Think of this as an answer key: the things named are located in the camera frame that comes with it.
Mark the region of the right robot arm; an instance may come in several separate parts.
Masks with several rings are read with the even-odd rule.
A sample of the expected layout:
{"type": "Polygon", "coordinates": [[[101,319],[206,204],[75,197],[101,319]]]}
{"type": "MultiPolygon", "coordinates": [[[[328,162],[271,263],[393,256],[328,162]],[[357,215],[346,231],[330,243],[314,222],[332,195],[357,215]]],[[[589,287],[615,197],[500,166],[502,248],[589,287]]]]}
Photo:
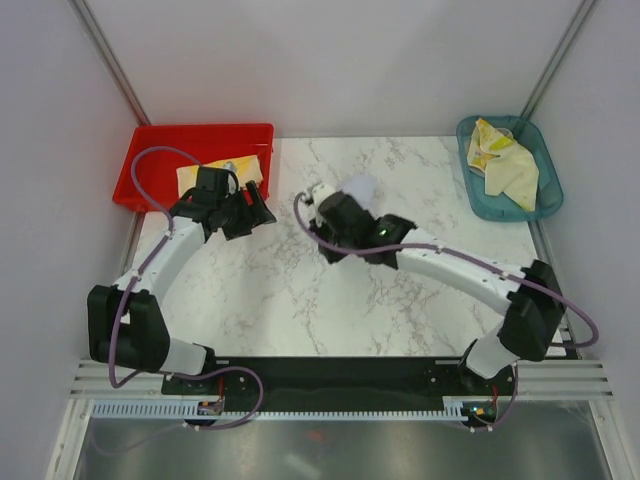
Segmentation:
{"type": "Polygon", "coordinates": [[[437,280],[489,306],[502,320],[465,351],[458,385],[469,394],[491,386],[520,360],[540,362],[551,348],[566,307],[553,268],[540,260],[519,267],[441,244],[414,222],[393,214],[374,217],[352,195],[326,184],[302,196],[314,216],[305,227],[329,263],[357,256],[437,280]]]}

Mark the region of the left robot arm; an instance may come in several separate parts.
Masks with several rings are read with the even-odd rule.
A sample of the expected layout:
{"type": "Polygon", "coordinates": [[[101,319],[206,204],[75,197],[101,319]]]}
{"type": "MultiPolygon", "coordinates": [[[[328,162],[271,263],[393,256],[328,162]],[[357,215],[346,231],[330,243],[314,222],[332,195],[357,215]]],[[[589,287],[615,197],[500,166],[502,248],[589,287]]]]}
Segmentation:
{"type": "Polygon", "coordinates": [[[212,351],[173,338],[161,304],[191,257],[221,231],[227,240],[247,236],[276,221],[255,181],[200,167],[195,186],[168,210],[168,229],[139,262],[114,284],[97,285],[87,297],[89,354],[111,369],[184,375],[197,394],[213,391],[219,371],[207,362],[212,351]]]}

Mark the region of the light blue towel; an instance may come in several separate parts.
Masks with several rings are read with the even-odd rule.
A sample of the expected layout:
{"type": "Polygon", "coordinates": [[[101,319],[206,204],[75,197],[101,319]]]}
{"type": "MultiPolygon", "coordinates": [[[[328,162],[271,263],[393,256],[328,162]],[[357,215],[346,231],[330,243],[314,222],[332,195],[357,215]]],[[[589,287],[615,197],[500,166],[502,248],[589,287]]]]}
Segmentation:
{"type": "Polygon", "coordinates": [[[342,181],[337,189],[353,197],[362,208],[373,211],[376,205],[377,187],[377,178],[371,174],[363,173],[342,181]]]}

